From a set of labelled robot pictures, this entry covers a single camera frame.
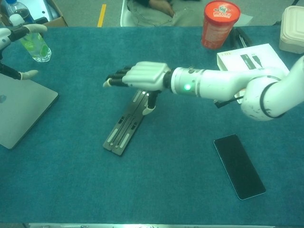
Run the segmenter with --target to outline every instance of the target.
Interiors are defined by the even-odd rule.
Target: table
[[[0,222],[304,225],[304,105],[255,122],[238,104],[163,92],[119,157],[102,148],[134,89],[103,89],[108,74],[138,61],[217,69],[201,28],[50,28],[48,63],[19,43],[3,63],[37,69],[34,80],[60,98],[14,150],[0,148]],[[245,27],[290,68],[300,57],[278,49],[280,28]],[[213,140],[236,133],[267,192],[237,198]]]

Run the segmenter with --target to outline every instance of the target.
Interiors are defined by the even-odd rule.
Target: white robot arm
[[[2,60],[2,52],[3,50],[11,44],[22,37],[24,37],[28,33],[35,33],[35,32],[46,32],[47,27],[44,25],[39,24],[29,24],[23,25],[20,27],[16,27],[11,29],[8,28],[0,28],[0,60]],[[0,73],[6,76],[12,77],[18,80],[26,80],[31,79],[35,76],[38,71],[30,70],[28,72],[18,72],[2,63],[0,63]]]
[[[168,88],[175,94],[229,101],[245,90],[241,109],[248,117],[267,121],[282,116],[304,101],[304,56],[288,75],[279,68],[244,72],[176,68],[165,63],[139,62],[109,75],[104,87],[129,86],[149,93],[143,115],[155,109],[157,95]]]

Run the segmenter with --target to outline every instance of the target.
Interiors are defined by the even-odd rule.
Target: black phone screen
[[[216,139],[214,146],[218,151],[234,190],[241,200],[266,192],[237,135],[233,134]]]

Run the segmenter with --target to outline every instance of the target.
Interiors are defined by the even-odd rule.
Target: red container
[[[220,48],[240,15],[239,7],[231,2],[223,0],[209,2],[204,10],[202,45],[210,49]]]

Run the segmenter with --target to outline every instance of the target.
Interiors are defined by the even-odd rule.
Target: laptop
[[[0,145],[12,149],[57,97],[36,82],[0,74]]]

